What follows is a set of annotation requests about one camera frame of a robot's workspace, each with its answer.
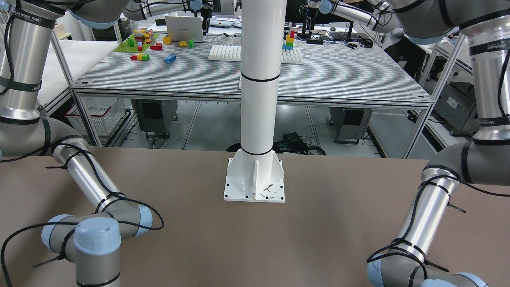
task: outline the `white sticker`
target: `white sticker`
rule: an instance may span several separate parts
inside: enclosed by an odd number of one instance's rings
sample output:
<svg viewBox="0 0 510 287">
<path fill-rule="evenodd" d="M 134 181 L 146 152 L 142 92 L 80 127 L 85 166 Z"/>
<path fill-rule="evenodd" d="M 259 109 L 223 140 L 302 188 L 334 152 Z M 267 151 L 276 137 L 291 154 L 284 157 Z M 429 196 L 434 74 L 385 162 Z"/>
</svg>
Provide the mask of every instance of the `white sticker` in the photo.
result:
<svg viewBox="0 0 510 287">
<path fill-rule="evenodd" d="M 452 99 L 452 97 L 448 97 L 448 99 L 446 100 L 446 103 L 454 109 L 456 109 L 458 106 L 458 102 L 456 100 Z"/>
</svg>

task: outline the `white sheet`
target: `white sheet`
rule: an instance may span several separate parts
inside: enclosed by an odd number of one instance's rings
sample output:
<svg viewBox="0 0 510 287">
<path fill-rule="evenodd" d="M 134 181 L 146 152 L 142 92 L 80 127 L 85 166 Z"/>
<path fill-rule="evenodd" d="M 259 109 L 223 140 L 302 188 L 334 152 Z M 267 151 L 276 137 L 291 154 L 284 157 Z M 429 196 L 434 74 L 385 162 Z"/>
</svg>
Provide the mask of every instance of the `white sheet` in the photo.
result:
<svg viewBox="0 0 510 287">
<path fill-rule="evenodd" d="M 102 41 L 60 41 L 67 64 L 73 79 L 79 78 L 95 63 L 118 46 L 117 42 Z M 44 72 L 42 74 L 42 87 L 39 91 L 39 102 L 48 104 L 67 88 L 67 82 L 60 64 L 50 44 Z"/>
</svg>

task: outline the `pole base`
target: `pole base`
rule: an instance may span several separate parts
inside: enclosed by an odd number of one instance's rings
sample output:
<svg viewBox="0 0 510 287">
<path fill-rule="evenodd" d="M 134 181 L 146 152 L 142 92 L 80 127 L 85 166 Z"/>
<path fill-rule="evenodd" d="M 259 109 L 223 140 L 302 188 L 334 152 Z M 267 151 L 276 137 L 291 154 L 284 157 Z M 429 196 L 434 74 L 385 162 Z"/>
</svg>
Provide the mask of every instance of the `pole base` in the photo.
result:
<svg viewBox="0 0 510 287">
<path fill-rule="evenodd" d="M 282 161 L 271 151 L 271 177 L 262 182 L 259 176 L 259 161 L 255 160 L 250 171 L 241 167 L 241 150 L 228 160 L 227 177 L 223 199 L 226 201 L 285 202 L 284 170 Z"/>
</svg>

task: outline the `blue lego brick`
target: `blue lego brick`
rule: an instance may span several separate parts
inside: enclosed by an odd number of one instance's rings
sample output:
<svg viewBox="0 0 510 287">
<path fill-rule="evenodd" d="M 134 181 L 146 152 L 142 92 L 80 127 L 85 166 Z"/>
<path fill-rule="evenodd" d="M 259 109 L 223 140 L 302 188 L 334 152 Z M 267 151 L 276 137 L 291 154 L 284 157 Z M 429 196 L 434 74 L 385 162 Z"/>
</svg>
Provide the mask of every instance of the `blue lego brick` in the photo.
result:
<svg viewBox="0 0 510 287">
<path fill-rule="evenodd" d="M 164 61 L 165 63 L 171 63 L 173 61 L 175 61 L 177 59 L 177 57 L 175 55 L 170 55 L 170 56 L 167 56 Z"/>
</svg>

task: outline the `yellow lego brick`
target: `yellow lego brick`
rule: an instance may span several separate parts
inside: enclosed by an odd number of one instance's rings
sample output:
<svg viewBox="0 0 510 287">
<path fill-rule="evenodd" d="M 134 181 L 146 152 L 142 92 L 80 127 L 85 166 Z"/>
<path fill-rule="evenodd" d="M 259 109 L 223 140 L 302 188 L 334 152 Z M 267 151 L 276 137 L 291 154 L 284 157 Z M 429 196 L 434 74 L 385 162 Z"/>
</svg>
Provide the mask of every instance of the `yellow lego brick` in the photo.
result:
<svg viewBox="0 0 510 287">
<path fill-rule="evenodd" d="M 163 44 L 166 44 L 166 45 L 172 44 L 172 39 L 170 38 L 170 36 L 163 37 Z"/>
</svg>

